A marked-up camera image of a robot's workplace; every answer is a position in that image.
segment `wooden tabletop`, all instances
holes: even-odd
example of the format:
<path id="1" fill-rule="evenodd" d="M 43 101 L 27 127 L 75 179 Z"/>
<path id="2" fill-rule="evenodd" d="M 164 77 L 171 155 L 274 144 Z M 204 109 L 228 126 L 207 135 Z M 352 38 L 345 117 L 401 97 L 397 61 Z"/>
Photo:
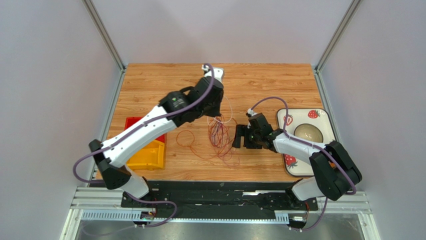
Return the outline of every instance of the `wooden tabletop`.
<path id="1" fill-rule="evenodd" d="M 108 138 L 124 130 L 127 117 L 145 116 L 167 93 L 194 86 L 203 76 L 200 64 L 130 64 L 112 118 Z M 320 94 L 309 64 L 213 64 L 223 68 L 224 95 L 229 99 L 233 118 L 238 124 L 247 124 L 245 113 L 257 101 L 278 96 L 290 108 L 322 108 Z M 261 103 L 257 113 L 263 113 L 273 128 L 277 127 L 277 111 L 284 108 L 278 100 Z M 221 113 L 227 120 L 231 110 L 226 99 Z M 230 135 L 235 134 L 235 122 L 226 124 Z M 177 144 L 177 135 L 190 130 L 195 135 L 193 150 Z M 188 145 L 193 136 L 188 132 L 179 135 L 179 143 Z M 284 167 L 280 154 L 265 149 L 232 149 L 232 158 L 224 162 L 216 155 L 208 136 L 206 117 L 185 123 L 166 135 L 165 168 L 136 170 L 150 180 L 197 181 L 253 181 L 293 182 Z"/>

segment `aluminum frame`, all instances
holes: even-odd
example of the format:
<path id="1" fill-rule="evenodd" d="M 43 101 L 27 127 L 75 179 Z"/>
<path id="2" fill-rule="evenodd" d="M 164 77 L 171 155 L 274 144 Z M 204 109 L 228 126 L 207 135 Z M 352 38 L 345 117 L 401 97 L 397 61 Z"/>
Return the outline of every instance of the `aluminum frame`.
<path id="1" fill-rule="evenodd" d="M 111 101 L 110 111 L 108 118 L 104 123 L 104 128 L 102 131 L 102 140 L 107 138 L 108 130 L 111 125 L 112 116 L 117 105 L 118 97 L 120 90 L 123 84 L 126 66 L 124 65 L 117 49 L 115 48 L 110 36 L 108 35 L 107 30 L 105 29 L 104 24 L 99 17 L 98 12 L 96 11 L 95 5 L 92 0 L 82 0 L 85 7 L 87 8 L 88 13 L 90 14 L 93 22 L 95 23 L 97 29 L 99 30 L 100 35 L 102 36 L 108 50 L 110 51 L 114 61 L 117 66 L 121 69 L 121 76 L 117 83 L 117 88 L 114 93 L 113 100 Z M 328 100 L 327 93 L 325 91 L 321 70 L 323 69 L 326 61 L 328 60 L 330 54 L 332 53 L 337 42 L 341 38 L 344 30 L 349 24 L 351 18 L 355 14 L 357 8 L 359 7 L 362 0 L 353 0 L 350 4 L 348 10 L 346 11 L 342 21 L 340 22 L 338 28 L 336 29 L 333 37 L 330 40 L 327 48 L 321 56 L 318 64 L 315 67 L 312 67 L 315 80 L 317 82 L 319 94 L 321 96 L 321 101 L 325 110 L 330 113 L 331 124 L 336 133 L 337 140 L 340 139 L 339 131 L 336 128 L 336 122 L 333 118 L 333 112 L 330 108 L 330 103 Z M 93 168 L 94 179 L 97 173 L 96 165 Z M 150 211 L 151 208 L 122 208 L 123 192 L 121 190 L 107 190 L 106 188 L 95 188 L 95 187 L 78 187 L 71 207 L 68 212 L 64 227 L 62 229 L 62 234 L 60 236 L 61 240 L 74 240 L 77 236 L 80 221 L 81 220 L 121 220 L 121 221 L 132 221 L 136 216 L 140 214 L 141 211 Z M 324 206 L 324 197 L 317 198 L 318 205 Z M 284 224 L 288 221 L 289 214 L 297 214 L 301 211 L 290 210 L 290 211 L 275 211 L 276 219 L 268 220 L 253 220 L 253 219 L 172 219 L 172 222 L 204 222 L 204 223 L 275 223 L 275 224 Z M 358 214 L 359 221 L 362 226 L 362 231 L 366 240 L 375 240 L 380 239 L 377 227 L 374 221 L 374 217 L 370 208 L 370 205 L 367 200 L 365 192 L 358 192 L 355 195 L 344 195 L 338 201 L 329 201 L 327 209 L 325 210 L 327 214 Z"/>

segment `white backdrop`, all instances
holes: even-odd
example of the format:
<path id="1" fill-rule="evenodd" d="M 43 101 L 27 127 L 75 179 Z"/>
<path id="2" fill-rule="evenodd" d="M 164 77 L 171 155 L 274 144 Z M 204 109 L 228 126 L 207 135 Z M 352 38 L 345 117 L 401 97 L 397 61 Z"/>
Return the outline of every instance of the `white backdrop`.
<path id="1" fill-rule="evenodd" d="M 94 0 L 128 63 L 317 64 L 351 0 Z"/>
<path id="2" fill-rule="evenodd" d="M 383 240 L 425 239 L 426 1 L 365 0 L 323 71 Z"/>
<path id="3" fill-rule="evenodd" d="M 119 70 L 81 0 L 14 0 L 0 3 L 0 73 L 0 239 L 58 239 Z"/>

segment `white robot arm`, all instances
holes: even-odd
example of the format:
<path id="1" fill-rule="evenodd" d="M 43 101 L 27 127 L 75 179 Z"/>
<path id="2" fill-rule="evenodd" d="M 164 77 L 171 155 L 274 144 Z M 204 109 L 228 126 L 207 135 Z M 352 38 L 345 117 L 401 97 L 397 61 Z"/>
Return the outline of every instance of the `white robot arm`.
<path id="1" fill-rule="evenodd" d="M 337 141 L 328 144 L 316 143 L 296 137 L 283 129 L 273 130 L 262 113 L 247 111 L 248 125 L 237 125 L 232 144 L 240 148 L 241 137 L 248 149 L 268 149 L 279 154 L 288 154 L 312 166 L 313 177 L 300 179 L 286 193 L 295 206 L 315 197 L 339 199 L 362 180 L 348 152 Z"/>
<path id="2" fill-rule="evenodd" d="M 157 137 L 184 123 L 202 116 L 220 116 L 224 70 L 207 64 L 202 66 L 202 70 L 204 77 L 196 86 L 170 92 L 144 118 L 119 135 L 104 142 L 95 139 L 89 144 L 92 153 L 99 152 L 93 158 L 107 189 L 122 189 L 138 199 L 142 198 L 148 194 L 149 187 L 145 179 L 127 167 L 129 158 Z"/>

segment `strawberry print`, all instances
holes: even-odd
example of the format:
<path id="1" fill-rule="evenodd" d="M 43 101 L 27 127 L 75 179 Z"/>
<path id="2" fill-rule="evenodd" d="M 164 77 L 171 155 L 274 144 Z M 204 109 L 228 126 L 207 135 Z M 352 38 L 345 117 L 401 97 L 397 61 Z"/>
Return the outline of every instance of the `strawberry print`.
<path id="1" fill-rule="evenodd" d="M 290 125 L 293 122 L 293 116 L 292 115 L 288 115 L 287 116 L 287 122 L 285 123 L 285 125 Z"/>
<path id="2" fill-rule="evenodd" d="M 285 164 L 288 166 L 289 169 L 297 167 L 298 161 L 296 161 L 296 158 L 294 156 L 290 156 L 288 154 L 284 154 L 284 160 Z"/>
<path id="3" fill-rule="evenodd" d="M 318 118 L 320 115 L 318 114 L 318 111 L 317 111 L 317 110 L 310 110 L 310 111 L 307 113 L 307 116 L 308 116 L 308 117 L 310 117 L 311 119 L 316 119 L 316 118 Z"/>

